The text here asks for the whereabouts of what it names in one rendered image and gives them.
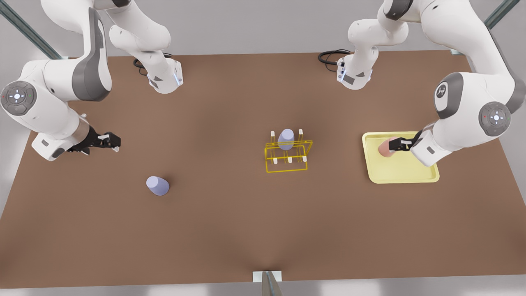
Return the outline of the pink cup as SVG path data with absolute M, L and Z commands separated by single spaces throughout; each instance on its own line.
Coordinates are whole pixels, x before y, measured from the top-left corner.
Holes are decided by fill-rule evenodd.
M 389 142 L 392 140 L 396 140 L 397 138 L 398 137 L 395 136 L 383 141 L 378 148 L 378 152 L 380 153 L 380 155 L 382 155 L 383 157 L 392 157 L 396 151 L 390 150 Z

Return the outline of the yellow tray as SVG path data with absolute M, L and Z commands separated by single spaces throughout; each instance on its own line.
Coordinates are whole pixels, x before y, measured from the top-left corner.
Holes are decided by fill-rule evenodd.
M 383 157 L 379 145 L 391 137 L 411 139 L 417 131 L 368 132 L 362 136 L 368 176 L 376 184 L 387 183 L 434 183 L 440 178 L 438 165 L 424 166 L 410 152 L 397 152 L 392 157 Z

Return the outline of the lavender cup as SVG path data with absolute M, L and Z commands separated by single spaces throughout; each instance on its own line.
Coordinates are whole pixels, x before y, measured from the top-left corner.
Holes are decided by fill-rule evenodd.
M 169 183 L 158 176 L 150 176 L 146 180 L 146 186 L 152 193 L 154 193 L 157 196 L 163 196 L 165 195 L 170 188 Z
M 282 150 L 290 150 L 293 148 L 295 141 L 294 132 L 291 129 L 284 129 L 278 137 L 278 147 Z

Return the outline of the silver frame post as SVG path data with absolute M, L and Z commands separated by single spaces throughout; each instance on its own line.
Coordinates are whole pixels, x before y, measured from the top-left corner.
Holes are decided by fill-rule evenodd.
M 282 282 L 281 271 L 253 271 L 252 281 L 261 283 L 261 296 L 283 296 L 279 282 Z
M 52 60 L 65 57 L 58 54 L 5 0 L 0 0 L 0 15 L 10 22 L 26 39 L 35 45 L 45 56 Z
M 521 0 L 502 0 L 499 6 L 485 19 L 485 26 L 491 30 L 511 11 Z

